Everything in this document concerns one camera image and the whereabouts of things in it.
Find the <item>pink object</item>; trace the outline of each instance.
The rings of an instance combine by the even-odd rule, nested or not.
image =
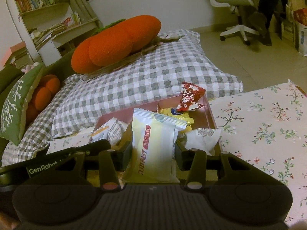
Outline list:
[[[141,108],[141,109],[145,109],[148,111],[156,112],[158,103],[161,109],[177,107],[181,98],[182,96],[178,95],[174,97],[169,97],[169,98],[153,101],[150,103],[144,103],[141,105],[129,107],[123,110],[113,112],[113,113],[105,114],[99,118],[94,131],[97,130],[100,126],[104,125],[107,121],[109,121],[113,117],[125,123],[131,123],[133,119],[134,108]],[[198,128],[216,129],[214,117],[213,117],[211,108],[209,106],[208,100],[206,98],[206,95],[203,95],[199,99],[198,103],[203,104],[204,106],[197,109],[196,111],[189,112],[190,117],[194,119],[194,124],[191,125],[192,129],[198,129]],[[214,147],[214,151],[215,151],[215,155],[219,155],[221,153],[221,147],[220,147],[219,141]]]
[[[4,57],[1,59],[1,65],[4,67],[4,65],[6,64],[6,62],[10,59],[11,55],[13,53],[15,53],[16,51],[26,47],[26,43],[23,41],[23,42],[20,42],[12,47],[10,47],[7,52],[5,53]]]

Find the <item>orange carrot plush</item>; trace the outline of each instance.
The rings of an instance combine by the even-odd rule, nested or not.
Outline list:
[[[150,15],[124,20],[83,41],[72,56],[77,73],[90,73],[112,65],[140,51],[161,29],[161,22]]]

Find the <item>white office chair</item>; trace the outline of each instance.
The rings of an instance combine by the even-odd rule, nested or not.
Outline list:
[[[214,7],[230,7],[231,12],[235,13],[238,17],[238,25],[234,27],[228,27],[227,31],[224,31],[223,33],[220,34],[221,41],[224,41],[226,39],[225,38],[226,35],[240,32],[244,39],[244,43],[249,46],[251,43],[246,38],[245,32],[259,35],[259,33],[256,30],[253,30],[243,25],[242,17],[240,16],[240,13],[238,10],[238,6],[253,6],[254,3],[251,0],[210,0],[210,3]]]

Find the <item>curtain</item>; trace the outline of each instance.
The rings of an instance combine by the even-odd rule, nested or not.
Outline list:
[[[69,0],[70,6],[73,11],[77,12],[80,16],[81,23],[85,23],[93,18],[97,18],[94,10],[86,0]],[[96,21],[98,27],[102,27],[102,23]]]

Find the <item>green sofa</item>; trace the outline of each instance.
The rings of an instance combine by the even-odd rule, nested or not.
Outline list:
[[[75,74],[75,71],[71,67],[71,59],[73,52],[74,50],[70,51],[57,62],[46,67],[44,71],[44,76],[48,74],[54,74],[62,82],[67,77]],[[6,66],[0,71],[0,115],[7,95],[9,94],[15,83],[22,77],[22,75],[23,72],[21,70],[12,66]],[[0,167],[2,166],[2,155],[8,142],[8,140],[0,138]]]

